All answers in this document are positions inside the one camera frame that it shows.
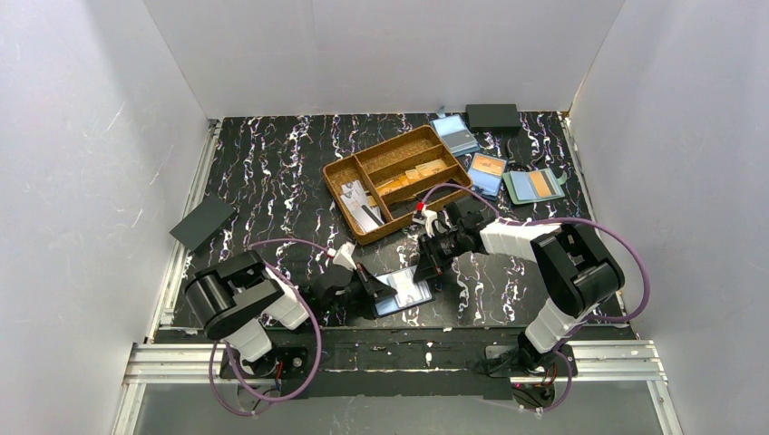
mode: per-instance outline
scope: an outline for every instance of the wall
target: wall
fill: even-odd
[[[635,326],[685,433],[769,424],[766,41],[766,2],[628,0],[572,112],[599,220],[649,263]]]
[[[141,0],[0,6],[3,433],[104,434],[207,121]]]
[[[210,118],[567,110],[624,0],[145,0]]]

